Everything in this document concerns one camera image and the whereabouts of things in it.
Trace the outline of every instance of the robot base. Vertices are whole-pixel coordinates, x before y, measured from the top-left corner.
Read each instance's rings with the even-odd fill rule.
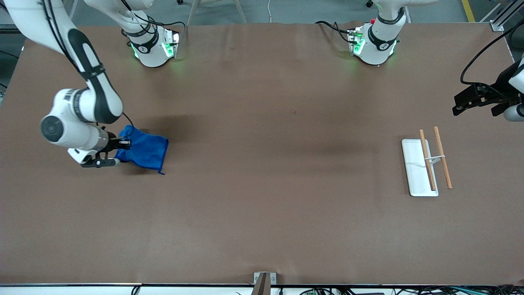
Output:
[[[158,32],[159,38],[149,51],[143,46],[134,46],[131,44],[135,57],[138,58],[144,66],[149,68],[160,67],[169,59],[176,58],[177,56],[180,34],[169,29],[164,29],[161,26],[158,26]]]
[[[393,54],[397,41],[395,41],[391,46],[383,44],[387,47],[385,47],[384,50],[379,50],[375,44],[369,41],[368,31],[370,27],[371,23],[367,23],[362,27],[355,28],[354,32],[348,34],[349,40],[357,42],[357,44],[350,43],[350,52],[352,55],[358,56],[367,64],[380,65]]]

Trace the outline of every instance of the wooden chopstick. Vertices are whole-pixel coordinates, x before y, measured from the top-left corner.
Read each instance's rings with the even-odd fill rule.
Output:
[[[428,172],[429,184],[432,191],[436,191],[435,180],[433,179],[433,170],[431,170],[431,164],[428,153],[428,147],[425,144],[424,130],[419,130],[420,143],[422,144],[422,152],[424,153],[424,162],[426,164],[426,171]]]
[[[444,149],[442,148],[442,142],[440,141],[440,133],[439,128],[437,126],[433,127],[433,130],[435,131],[435,137],[436,137],[436,146],[439,149],[439,155],[444,155]],[[450,178],[450,172],[447,170],[447,162],[446,157],[441,157],[440,162],[442,162],[442,169],[444,170],[444,177],[446,178],[446,186],[448,189],[452,189],[453,186],[451,185],[451,178]]]

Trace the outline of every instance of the yellow floor line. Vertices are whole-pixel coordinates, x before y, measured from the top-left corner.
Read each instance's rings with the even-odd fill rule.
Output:
[[[462,0],[462,6],[464,6],[464,11],[466,12],[467,21],[470,23],[475,22],[475,17],[473,16],[473,11],[471,11],[470,2],[468,0]]]

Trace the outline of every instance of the robotic arm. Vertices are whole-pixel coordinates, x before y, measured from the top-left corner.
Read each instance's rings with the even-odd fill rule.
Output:
[[[118,120],[122,101],[93,46],[70,21],[62,1],[5,0],[5,5],[22,34],[66,55],[87,84],[87,88],[63,89],[55,95],[51,111],[40,123],[42,135],[48,142],[68,148],[71,157],[84,167],[118,164],[107,154],[100,158],[100,153],[128,149],[130,142],[93,123]]]
[[[122,27],[131,41],[135,57],[146,67],[159,67],[175,57],[179,34],[158,26],[142,10],[154,0],[84,0]]]
[[[406,23],[405,6],[423,6],[436,3],[438,0],[371,0],[378,7],[378,16],[374,23],[366,23],[356,28],[350,40],[354,55],[370,65],[384,63],[397,44],[397,37]]]
[[[495,83],[487,85],[472,83],[468,88],[455,95],[453,115],[457,116],[467,109],[496,104],[492,115],[504,114],[511,122],[524,122],[524,58],[516,61],[498,76]]]

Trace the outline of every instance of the green led light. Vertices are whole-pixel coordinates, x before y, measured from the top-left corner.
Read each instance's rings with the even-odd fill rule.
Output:
[[[395,49],[395,45],[397,44],[397,42],[395,41],[393,43],[393,45],[391,46],[391,51],[389,52],[389,55],[392,55],[393,54],[393,50]]]
[[[173,56],[173,46],[171,46],[170,44],[164,44],[164,43],[162,43],[162,45],[163,45],[164,51],[166,52],[166,56],[172,57]]]
[[[135,57],[138,58],[138,54],[136,53],[136,49],[135,49],[135,46],[133,46],[133,44],[131,44],[131,48],[133,49],[133,52],[135,53]]]
[[[362,48],[364,48],[365,40],[364,38],[360,39],[360,41],[355,45],[354,53],[356,55],[359,55],[362,52]]]

